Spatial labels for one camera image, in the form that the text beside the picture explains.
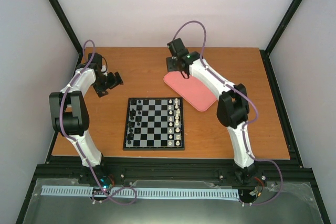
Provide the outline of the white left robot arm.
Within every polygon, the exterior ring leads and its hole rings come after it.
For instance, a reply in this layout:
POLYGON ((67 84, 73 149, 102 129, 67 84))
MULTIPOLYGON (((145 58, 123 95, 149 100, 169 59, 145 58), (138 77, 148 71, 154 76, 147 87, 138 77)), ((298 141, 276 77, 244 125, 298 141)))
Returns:
POLYGON ((83 166, 94 167, 90 176, 100 184, 108 180, 109 170, 101 165, 102 154, 89 133, 90 118, 84 96, 93 87, 101 98, 108 94, 109 89, 123 84, 118 72, 107 72, 104 61, 102 55, 90 53, 89 61, 77 65, 68 84, 59 92, 49 95, 53 129, 74 146, 83 166))

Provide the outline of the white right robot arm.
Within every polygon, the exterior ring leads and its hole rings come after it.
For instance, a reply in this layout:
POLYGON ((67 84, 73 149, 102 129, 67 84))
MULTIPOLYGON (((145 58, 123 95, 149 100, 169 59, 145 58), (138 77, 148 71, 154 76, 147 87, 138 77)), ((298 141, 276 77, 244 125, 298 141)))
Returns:
POLYGON ((248 136, 249 104, 246 88, 222 77, 198 52, 189 52, 180 38, 167 44, 174 65, 183 77, 194 77, 217 98, 217 118, 227 128, 236 167, 233 174, 240 184, 246 184, 256 172, 254 154, 248 136))

